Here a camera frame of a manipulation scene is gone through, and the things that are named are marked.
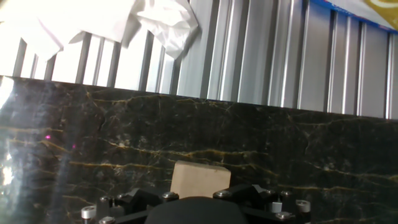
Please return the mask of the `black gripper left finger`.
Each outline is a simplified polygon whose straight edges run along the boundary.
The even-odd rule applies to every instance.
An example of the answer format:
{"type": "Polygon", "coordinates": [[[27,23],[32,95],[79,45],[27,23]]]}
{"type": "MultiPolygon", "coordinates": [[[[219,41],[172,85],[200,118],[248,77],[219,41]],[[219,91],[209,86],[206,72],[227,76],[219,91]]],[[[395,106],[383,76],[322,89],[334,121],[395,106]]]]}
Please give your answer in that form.
{"type": "Polygon", "coordinates": [[[150,210],[179,199],[179,194],[154,188],[135,188],[115,197],[101,196],[95,205],[81,209],[83,224],[144,223],[150,210]]]}

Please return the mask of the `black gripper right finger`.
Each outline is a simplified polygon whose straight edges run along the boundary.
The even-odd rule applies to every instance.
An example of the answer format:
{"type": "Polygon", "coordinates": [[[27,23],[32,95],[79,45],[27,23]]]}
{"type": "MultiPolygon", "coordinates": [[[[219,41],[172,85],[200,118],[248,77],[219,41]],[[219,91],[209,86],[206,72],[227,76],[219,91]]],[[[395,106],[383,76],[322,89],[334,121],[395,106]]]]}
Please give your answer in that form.
{"type": "Polygon", "coordinates": [[[311,203],[289,190],[277,192],[259,185],[241,184],[213,194],[215,200],[231,202],[249,223],[310,223],[311,203]]]}

